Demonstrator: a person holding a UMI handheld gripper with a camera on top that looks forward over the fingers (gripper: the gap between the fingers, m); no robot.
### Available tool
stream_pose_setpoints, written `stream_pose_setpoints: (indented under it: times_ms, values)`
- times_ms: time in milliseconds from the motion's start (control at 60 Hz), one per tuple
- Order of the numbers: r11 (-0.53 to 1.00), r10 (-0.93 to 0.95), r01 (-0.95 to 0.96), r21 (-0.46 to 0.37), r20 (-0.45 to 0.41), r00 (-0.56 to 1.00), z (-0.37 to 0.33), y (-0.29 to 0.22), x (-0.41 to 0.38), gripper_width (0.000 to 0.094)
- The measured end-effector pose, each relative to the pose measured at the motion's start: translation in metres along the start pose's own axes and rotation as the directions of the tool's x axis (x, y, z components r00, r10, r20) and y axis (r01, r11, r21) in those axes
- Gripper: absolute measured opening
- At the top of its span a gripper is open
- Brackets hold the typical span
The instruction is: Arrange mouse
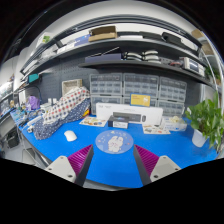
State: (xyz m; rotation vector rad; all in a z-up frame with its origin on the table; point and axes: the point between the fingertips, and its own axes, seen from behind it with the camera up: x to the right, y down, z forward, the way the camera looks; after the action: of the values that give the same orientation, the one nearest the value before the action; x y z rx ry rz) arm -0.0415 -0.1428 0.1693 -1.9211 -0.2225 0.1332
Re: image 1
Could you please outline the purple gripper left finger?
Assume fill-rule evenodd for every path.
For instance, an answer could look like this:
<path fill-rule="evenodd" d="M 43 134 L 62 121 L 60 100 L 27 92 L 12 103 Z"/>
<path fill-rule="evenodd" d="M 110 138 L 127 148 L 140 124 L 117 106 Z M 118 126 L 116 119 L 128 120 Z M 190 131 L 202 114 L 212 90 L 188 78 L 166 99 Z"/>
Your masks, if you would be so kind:
<path fill-rule="evenodd" d="M 68 157 L 59 156 L 46 168 L 46 171 L 83 186 L 93 155 L 93 145 L 88 145 Z"/>

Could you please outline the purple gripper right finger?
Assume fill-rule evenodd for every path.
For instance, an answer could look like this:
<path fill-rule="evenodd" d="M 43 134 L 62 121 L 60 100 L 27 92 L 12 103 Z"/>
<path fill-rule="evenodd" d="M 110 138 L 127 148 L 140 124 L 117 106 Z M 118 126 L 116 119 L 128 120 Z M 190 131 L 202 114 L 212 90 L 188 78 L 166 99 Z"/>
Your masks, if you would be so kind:
<path fill-rule="evenodd" d="M 148 185 L 180 170 L 180 167 L 168 156 L 157 156 L 138 145 L 134 145 L 133 155 L 143 185 Z"/>

